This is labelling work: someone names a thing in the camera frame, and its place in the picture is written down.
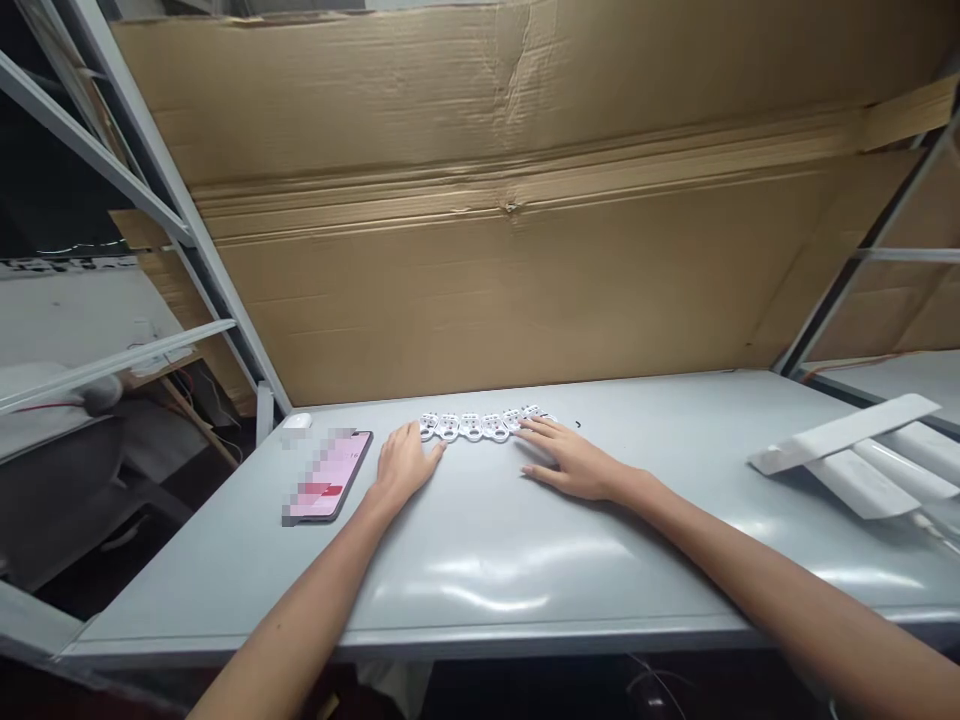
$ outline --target gray metal bar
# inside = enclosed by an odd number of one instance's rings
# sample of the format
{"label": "gray metal bar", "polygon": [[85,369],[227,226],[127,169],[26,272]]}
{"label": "gray metal bar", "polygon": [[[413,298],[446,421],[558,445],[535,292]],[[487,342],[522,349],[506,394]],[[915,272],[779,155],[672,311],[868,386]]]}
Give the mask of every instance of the gray metal bar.
{"label": "gray metal bar", "polygon": [[183,221],[3,52],[0,52],[0,90],[86,160],[167,232],[189,244],[193,243]]}
{"label": "gray metal bar", "polygon": [[957,248],[862,248],[853,256],[865,262],[932,262],[960,264]]}
{"label": "gray metal bar", "polygon": [[257,447],[273,432],[273,392],[265,382],[257,385]]}
{"label": "gray metal bar", "polygon": [[117,370],[123,370],[124,368],[136,365],[143,360],[163,355],[166,352],[176,350],[186,345],[192,345],[211,335],[217,335],[225,330],[229,330],[235,325],[236,322],[233,320],[217,320],[216,322],[207,323],[192,330],[171,335],[168,338],[161,338],[152,343],[125,350],[122,353],[112,355],[103,360],[96,360],[87,365],[74,368],[73,370],[67,370],[40,385],[0,398],[0,415],[14,412],[36,400],[41,400],[58,392],[72,390],[85,383],[110,375]]}
{"label": "gray metal bar", "polygon": [[[903,197],[900,198],[900,201],[897,203],[896,207],[890,213],[890,217],[887,218],[887,221],[884,223],[883,227],[880,229],[880,232],[877,233],[876,238],[874,238],[873,244],[869,248],[861,248],[854,253],[853,258],[859,259],[858,253],[869,250],[870,252],[876,252],[878,249],[882,248],[884,241],[887,239],[887,235],[890,233],[891,228],[897,222],[900,217],[900,214],[903,212],[903,209],[911,201],[913,196],[916,194],[917,189],[923,184],[927,175],[930,174],[930,170],[936,162],[937,158],[940,157],[940,154],[950,148],[953,143],[953,134],[956,132],[957,128],[960,127],[960,110],[954,112],[953,117],[950,118],[950,122],[944,128],[943,133],[940,137],[937,138],[936,144],[930,148],[930,151],[927,153],[926,157],[923,158],[922,165],[920,169],[913,176],[913,179],[910,181],[910,185],[906,188],[906,191],[903,193]],[[893,250],[894,248],[883,248],[884,250]],[[816,315],[820,312],[821,306],[829,302],[830,292],[828,292],[824,299],[813,309],[813,312],[810,313],[810,317],[807,319],[807,322],[804,323],[803,330],[800,331],[797,339],[794,341],[793,345],[790,348],[790,351],[777,362],[776,365],[772,368],[775,372],[780,374],[786,374],[790,377],[797,376],[801,373],[801,366],[807,362],[807,358],[810,356],[810,353],[813,352],[813,349],[817,346],[817,343],[820,342],[820,338],[823,337],[823,333],[826,331],[832,322],[834,316],[837,313],[837,310],[843,304],[843,301],[847,298],[847,295],[850,294],[850,289],[853,287],[854,280],[856,280],[857,272],[860,268],[863,267],[863,263],[859,263],[855,267],[847,278],[846,284],[837,293],[830,304],[829,309],[827,310],[826,315],[820,321],[820,324],[814,329],[813,333],[804,340],[804,336],[810,330],[810,325]],[[799,348],[800,354],[796,355],[797,349]]]}
{"label": "gray metal bar", "polygon": [[164,185],[166,185],[174,206],[186,223],[189,233],[196,240],[198,254],[209,271],[214,289],[223,299],[230,316],[236,319],[237,328],[249,347],[254,360],[260,366],[259,369],[264,379],[270,384],[270,389],[273,391],[280,408],[284,413],[291,412],[293,405],[290,398],[280,382],[280,377],[277,375],[273,363],[270,362],[253,322],[247,315],[246,308],[244,308],[233,281],[220,259],[210,233],[200,217],[183,178],[180,177],[173,157],[171,157],[170,151],[167,149],[166,143],[153,120],[153,115],[150,114],[150,110],[140,94],[140,89],[137,87],[133,75],[130,74],[130,69],[123,59],[103,13],[95,2],[67,0],[67,3],[75,14],[87,43],[97,55],[100,64],[99,69],[110,79],[123,109],[132,119],[150,160],[162,178]]}

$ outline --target smartphone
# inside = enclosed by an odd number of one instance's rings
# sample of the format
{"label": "smartphone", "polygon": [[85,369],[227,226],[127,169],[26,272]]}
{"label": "smartphone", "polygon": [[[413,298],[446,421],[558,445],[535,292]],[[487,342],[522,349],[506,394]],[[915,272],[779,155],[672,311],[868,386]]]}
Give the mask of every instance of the smartphone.
{"label": "smartphone", "polygon": [[290,524],[336,520],[371,442],[373,433],[369,430],[334,440],[323,458],[314,461],[307,481],[300,483],[290,505],[283,508],[285,519],[289,518]]}

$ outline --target cardboard box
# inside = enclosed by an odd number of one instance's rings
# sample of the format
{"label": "cardboard box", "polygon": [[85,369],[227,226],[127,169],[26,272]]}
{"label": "cardboard box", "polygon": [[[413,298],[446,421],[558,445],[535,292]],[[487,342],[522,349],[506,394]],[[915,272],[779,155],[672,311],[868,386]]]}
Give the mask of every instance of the cardboard box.
{"label": "cardboard box", "polygon": [[534,0],[114,32],[311,405],[769,365],[918,157],[864,151],[945,121],[922,86],[956,19]]}

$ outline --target white wall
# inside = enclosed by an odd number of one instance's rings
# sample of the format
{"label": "white wall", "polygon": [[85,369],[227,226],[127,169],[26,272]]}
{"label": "white wall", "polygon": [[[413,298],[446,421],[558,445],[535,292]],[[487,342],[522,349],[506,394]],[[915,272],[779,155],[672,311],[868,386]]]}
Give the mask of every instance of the white wall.
{"label": "white wall", "polygon": [[0,366],[99,360],[143,342],[142,319],[158,337],[183,330],[138,267],[17,275],[0,278]]}

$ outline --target table surface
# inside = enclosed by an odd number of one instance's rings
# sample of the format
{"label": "table surface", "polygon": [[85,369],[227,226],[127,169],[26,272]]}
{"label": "table surface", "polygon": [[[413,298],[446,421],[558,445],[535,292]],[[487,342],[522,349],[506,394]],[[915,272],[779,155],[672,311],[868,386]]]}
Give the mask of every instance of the table surface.
{"label": "table surface", "polygon": [[[387,434],[425,411],[535,402],[588,439],[882,614],[960,627],[960,566],[903,521],[866,524],[806,471],[768,479],[745,458],[851,406],[763,371],[495,390],[314,409],[313,430],[375,439],[340,518],[281,526],[318,441],[274,433],[64,653],[124,667],[224,656],[357,507]],[[342,659],[622,652],[762,643],[651,530],[519,473],[522,441],[459,438],[374,557]],[[317,600],[318,612],[323,599]]]}
{"label": "table surface", "polygon": [[960,350],[939,350],[890,358],[876,365],[829,369],[830,363],[807,363],[816,378],[871,402],[919,393],[943,406],[935,416],[960,432]]}

